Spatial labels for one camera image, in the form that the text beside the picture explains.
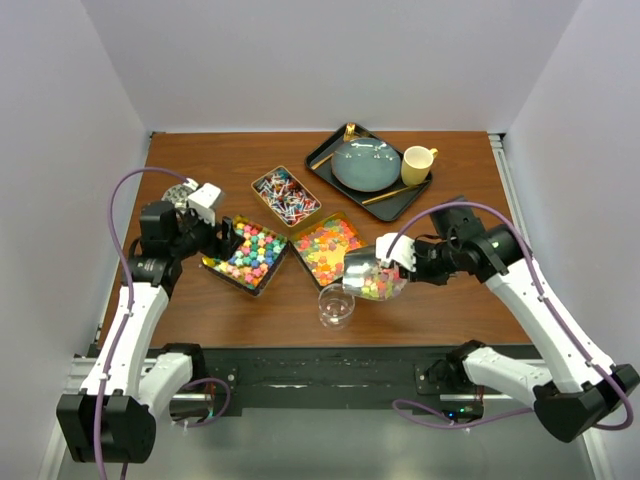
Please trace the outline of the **tin of star candies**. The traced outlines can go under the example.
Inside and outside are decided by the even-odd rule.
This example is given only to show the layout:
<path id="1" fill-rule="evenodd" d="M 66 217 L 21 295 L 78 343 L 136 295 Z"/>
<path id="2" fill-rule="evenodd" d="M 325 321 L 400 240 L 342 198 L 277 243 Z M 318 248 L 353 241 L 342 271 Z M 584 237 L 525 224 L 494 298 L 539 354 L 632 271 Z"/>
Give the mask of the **tin of star candies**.
<path id="1" fill-rule="evenodd" d="M 228 260 L 203 257 L 201 265 L 219 279 L 258 297 L 269 284 L 289 251 L 288 239 L 248 217 L 233 218 L 241 238 Z"/>

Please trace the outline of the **tin of lollipops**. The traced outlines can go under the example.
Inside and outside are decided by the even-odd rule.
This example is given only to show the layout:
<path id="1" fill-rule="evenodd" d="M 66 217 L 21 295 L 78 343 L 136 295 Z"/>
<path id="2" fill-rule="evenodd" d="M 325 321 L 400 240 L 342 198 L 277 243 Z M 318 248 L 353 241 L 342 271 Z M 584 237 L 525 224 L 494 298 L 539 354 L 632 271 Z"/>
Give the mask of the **tin of lollipops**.
<path id="1" fill-rule="evenodd" d="M 253 181 L 251 190 L 289 229 L 301 227 L 322 209 L 320 200 L 284 166 L 277 166 Z"/>

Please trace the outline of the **metal scoop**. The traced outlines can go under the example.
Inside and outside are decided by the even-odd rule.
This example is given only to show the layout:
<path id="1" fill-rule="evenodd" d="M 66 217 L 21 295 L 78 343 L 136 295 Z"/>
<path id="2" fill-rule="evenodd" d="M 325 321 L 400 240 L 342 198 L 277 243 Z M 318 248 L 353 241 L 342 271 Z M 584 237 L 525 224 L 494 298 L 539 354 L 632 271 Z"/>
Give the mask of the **metal scoop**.
<path id="1" fill-rule="evenodd" d="M 344 257 L 343 290 L 358 298 L 387 301 L 398 296 L 408 280 L 397 265 L 384 267 L 372 247 L 348 252 Z"/>

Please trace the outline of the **tin of gummy candies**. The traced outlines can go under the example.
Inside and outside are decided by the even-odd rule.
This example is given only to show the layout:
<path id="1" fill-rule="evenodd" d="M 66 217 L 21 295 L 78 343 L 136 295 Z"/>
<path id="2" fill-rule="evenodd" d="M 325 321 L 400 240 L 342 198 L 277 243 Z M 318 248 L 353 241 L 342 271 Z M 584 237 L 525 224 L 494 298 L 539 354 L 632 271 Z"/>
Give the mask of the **tin of gummy candies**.
<path id="1" fill-rule="evenodd" d="M 336 212 L 294 234 L 290 243 L 319 290 L 340 283 L 345 255 L 368 245 L 344 212 Z"/>

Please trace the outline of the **clear glass jar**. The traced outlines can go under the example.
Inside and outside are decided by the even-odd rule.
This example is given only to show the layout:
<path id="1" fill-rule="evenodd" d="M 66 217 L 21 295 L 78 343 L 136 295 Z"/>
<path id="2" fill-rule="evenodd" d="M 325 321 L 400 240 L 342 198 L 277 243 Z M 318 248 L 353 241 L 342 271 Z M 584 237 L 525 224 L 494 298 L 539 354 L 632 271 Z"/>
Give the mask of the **clear glass jar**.
<path id="1" fill-rule="evenodd" d="M 330 330 L 345 328 L 353 317 L 355 298 L 343 290 L 341 284 L 323 288 L 318 296 L 318 317 L 321 324 Z"/>

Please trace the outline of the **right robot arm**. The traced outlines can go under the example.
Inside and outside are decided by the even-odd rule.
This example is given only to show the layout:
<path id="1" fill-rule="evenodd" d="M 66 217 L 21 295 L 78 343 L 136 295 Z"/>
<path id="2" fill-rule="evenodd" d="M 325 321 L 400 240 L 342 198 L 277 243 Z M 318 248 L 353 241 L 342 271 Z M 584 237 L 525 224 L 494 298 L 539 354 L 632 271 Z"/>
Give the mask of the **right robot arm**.
<path id="1" fill-rule="evenodd" d="M 431 207 L 436 235 L 403 237 L 409 278 L 444 285 L 455 274 L 474 277 L 510 311 L 542 356 L 533 367 L 469 341 L 446 359 L 445 379 L 459 393 L 483 386 L 506 394 L 569 443 L 594 428 L 624 431 L 635 420 L 631 393 L 639 374 L 617 364 L 581 329 L 543 277 L 530 246 L 501 212 L 462 197 Z"/>

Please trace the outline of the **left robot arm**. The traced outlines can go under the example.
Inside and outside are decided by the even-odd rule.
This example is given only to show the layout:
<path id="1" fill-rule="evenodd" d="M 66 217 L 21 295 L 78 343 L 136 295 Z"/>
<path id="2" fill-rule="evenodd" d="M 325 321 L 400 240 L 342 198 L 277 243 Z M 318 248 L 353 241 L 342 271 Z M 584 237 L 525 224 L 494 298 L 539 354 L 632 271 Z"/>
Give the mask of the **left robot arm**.
<path id="1" fill-rule="evenodd" d="M 207 380 L 197 344 L 169 344 L 150 371 L 143 366 L 155 328 L 182 274 L 197 254 L 228 260 L 242 244 L 231 218 L 190 201 L 146 205 L 140 235 L 129 248 L 119 304 L 102 350 L 78 391 L 61 396 L 56 416 L 76 462 L 143 463 L 151 455 L 162 414 L 181 388 Z"/>

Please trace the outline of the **patterned small bowl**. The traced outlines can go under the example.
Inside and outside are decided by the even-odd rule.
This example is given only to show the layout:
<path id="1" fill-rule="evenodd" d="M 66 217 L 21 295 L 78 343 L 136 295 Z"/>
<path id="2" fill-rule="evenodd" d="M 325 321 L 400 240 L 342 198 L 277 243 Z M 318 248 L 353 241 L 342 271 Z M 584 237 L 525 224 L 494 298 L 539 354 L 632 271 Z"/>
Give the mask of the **patterned small bowl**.
<path id="1" fill-rule="evenodd" d="M 175 208 L 186 209 L 188 197 L 194 192 L 190 185 L 176 184 L 165 191 L 161 200 L 170 202 Z"/>

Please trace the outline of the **gold chopstick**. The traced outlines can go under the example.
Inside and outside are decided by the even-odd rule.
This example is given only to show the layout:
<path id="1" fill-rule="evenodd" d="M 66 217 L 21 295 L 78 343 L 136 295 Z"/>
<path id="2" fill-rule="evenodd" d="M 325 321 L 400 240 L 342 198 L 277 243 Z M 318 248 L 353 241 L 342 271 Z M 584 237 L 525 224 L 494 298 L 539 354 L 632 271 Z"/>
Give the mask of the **gold chopstick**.
<path id="1" fill-rule="evenodd" d="M 382 195 L 379 195 L 379 196 L 376 196 L 376 197 L 372 197 L 372 198 L 366 199 L 366 200 L 362 201 L 362 205 L 363 206 L 371 205 L 371 204 L 386 200 L 388 198 L 393 198 L 393 197 L 395 197 L 395 196 L 397 196 L 397 195 L 399 195 L 401 193 L 404 193 L 404 192 L 407 192 L 407 191 L 411 191 L 411 190 L 414 190 L 414 189 L 419 189 L 419 188 L 422 188 L 423 186 L 427 186 L 430 183 L 431 183 L 431 180 L 425 180 L 425 181 L 423 181 L 423 182 L 421 182 L 419 184 L 416 184 L 416 185 L 405 186 L 403 188 L 400 188 L 400 189 L 397 189 L 397 190 L 394 190 L 394 191 L 391 191 L 391 192 L 388 192 L 388 193 L 385 193 L 385 194 L 382 194 Z"/>

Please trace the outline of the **yellow cup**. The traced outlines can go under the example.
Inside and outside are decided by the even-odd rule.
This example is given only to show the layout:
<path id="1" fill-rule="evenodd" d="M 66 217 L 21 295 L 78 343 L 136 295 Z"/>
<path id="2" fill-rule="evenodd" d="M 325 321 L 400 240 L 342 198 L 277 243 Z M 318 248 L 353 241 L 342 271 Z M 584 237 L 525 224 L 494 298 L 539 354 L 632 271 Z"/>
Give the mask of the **yellow cup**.
<path id="1" fill-rule="evenodd" d="M 406 186 L 416 186 L 422 183 L 437 158 L 436 148 L 412 146 L 405 150 L 401 166 L 401 180 Z"/>

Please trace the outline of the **blue-grey plate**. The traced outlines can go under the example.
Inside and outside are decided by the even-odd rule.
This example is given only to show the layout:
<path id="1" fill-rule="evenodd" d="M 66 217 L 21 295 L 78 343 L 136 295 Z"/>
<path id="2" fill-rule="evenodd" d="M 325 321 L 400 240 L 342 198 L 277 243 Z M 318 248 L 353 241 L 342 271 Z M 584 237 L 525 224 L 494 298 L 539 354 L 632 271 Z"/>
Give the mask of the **blue-grey plate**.
<path id="1" fill-rule="evenodd" d="M 387 142 L 360 138 L 344 143 L 333 153 L 331 172 L 344 186 L 359 192 L 378 192 L 400 176 L 400 154 Z"/>

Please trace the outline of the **gold spoon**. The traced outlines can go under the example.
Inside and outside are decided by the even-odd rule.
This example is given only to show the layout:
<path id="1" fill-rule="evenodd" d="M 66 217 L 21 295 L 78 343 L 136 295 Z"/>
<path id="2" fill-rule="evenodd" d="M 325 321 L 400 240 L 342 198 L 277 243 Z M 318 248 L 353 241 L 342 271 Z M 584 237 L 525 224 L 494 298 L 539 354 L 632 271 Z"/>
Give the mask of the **gold spoon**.
<path id="1" fill-rule="evenodd" d="M 349 142 L 356 138 L 356 124 L 355 123 L 347 123 L 345 126 L 345 132 L 343 134 L 343 141 Z"/>

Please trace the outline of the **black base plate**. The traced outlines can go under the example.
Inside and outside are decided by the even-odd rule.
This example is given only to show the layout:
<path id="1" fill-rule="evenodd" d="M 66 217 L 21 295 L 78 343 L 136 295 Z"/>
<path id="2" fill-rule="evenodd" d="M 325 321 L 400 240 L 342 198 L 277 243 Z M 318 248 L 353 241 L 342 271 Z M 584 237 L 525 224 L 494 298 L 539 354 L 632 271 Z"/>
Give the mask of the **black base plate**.
<path id="1" fill-rule="evenodd" d="M 210 404 L 239 416 L 246 409 L 386 410 L 396 399 L 423 415 L 431 409 L 466 423 L 485 414 L 488 391 L 445 377 L 442 347 L 206 348 Z"/>

